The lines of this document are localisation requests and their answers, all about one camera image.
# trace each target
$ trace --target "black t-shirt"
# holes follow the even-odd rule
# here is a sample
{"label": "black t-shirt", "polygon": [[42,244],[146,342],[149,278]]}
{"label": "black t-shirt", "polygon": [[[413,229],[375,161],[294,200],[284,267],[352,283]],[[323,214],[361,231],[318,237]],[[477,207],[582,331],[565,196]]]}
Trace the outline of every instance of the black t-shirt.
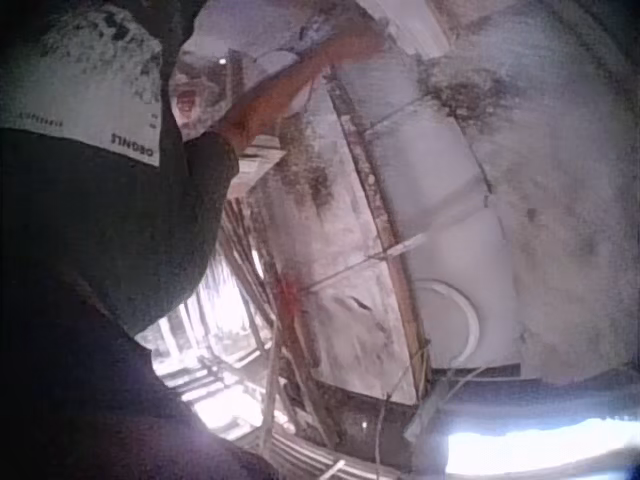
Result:
{"label": "black t-shirt", "polygon": [[278,478],[264,459],[211,435],[119,325],[56,275],[25,267],[2,290],[2,420],[14,476]]}
{"label": "black t-shirt", "polygon": [[[126,9],[162,45],[159,166],[69,138],[0,129],[3,258],[35,257],[73,270],[130,334],[166,315],[197,286],[238,170],[231,147],[213,132],[183,143],[170,109],[169,76],[203,3],[45,2],[2,53],[0,82],[15,61],[12,48],[25,42],[38,47],[61,15],[76,10],[89,12],[89,23],[98,18],[113,26],[111,41],[127,41],[105,5]],[[68,92],[73,97],[73,85]]]}

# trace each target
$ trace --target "t-shirt print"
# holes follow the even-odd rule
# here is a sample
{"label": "t-shirt print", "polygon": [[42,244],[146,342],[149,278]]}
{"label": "t-shirt print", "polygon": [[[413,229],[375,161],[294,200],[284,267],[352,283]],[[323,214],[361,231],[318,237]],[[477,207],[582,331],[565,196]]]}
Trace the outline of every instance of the t-shirt print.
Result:
{"label": "t-shirt print", "polygon": [[113,5],[53,19],[0,73],[0,127],[160,165],[162,45]]}

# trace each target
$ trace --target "bright light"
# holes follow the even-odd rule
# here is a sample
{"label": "bright light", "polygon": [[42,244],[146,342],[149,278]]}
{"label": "bright light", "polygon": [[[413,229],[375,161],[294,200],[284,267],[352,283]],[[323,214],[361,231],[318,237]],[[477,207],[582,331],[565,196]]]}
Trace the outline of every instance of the bright light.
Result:
{"label": "bright light", "polygon": [[258,275],[260,275],[260,278],[264,280],[264,272],[262,271],[262,263],[260,263],[260,256],[258,255],[258,252],[252,249],[251,257],[253,258],[253,264],[256,266]]}
{"label": "bright light", "polygon": [[555,430],[527,430],[493,437],[476,433],[449,436],[447,473],[498,475],[558,467],[640,447],[640,422],[592,418]]}
{"label": "bright light", "polygon": [[241,418],[255,427],[262,424],[262,407],[240,385],[201,400],[194,408],[209,428],[223,427],[234,418]]}

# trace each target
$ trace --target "fluorescent light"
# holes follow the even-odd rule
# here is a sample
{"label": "fluorescent light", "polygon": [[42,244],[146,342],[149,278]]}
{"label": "fluorescent light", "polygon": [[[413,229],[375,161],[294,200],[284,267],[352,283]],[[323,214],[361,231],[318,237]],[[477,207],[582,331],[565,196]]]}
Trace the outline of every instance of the fluorescent light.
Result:
{"label": "fluorescent light", "polygon": [[640,447],[640,422],[592,418],[555,430],[503,436],[449,436],[447,473],[498,475],[558,467],[629,446]]}

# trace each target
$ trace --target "wall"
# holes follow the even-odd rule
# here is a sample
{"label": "wall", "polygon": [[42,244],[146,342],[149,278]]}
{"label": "wall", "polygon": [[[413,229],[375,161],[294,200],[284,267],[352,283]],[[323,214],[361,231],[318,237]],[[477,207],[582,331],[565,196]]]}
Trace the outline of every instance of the wall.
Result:
{"label": "wall", "polygon": [[[462,182],[474,160],[486,172],[486,221],[440,232],[407,258],[414,281],[444,278],[479,307],[468,366],[519,351],[524,376],[577,380],[637,348],[637,79],[574,2],[490,3],[475,16],[469,3],[441,3],[457,37],[444,57],[390,51],[341,78],[403,236],[454,188],[452,175]],[[434,363],[446,366],[464,323],[419,296]]]}

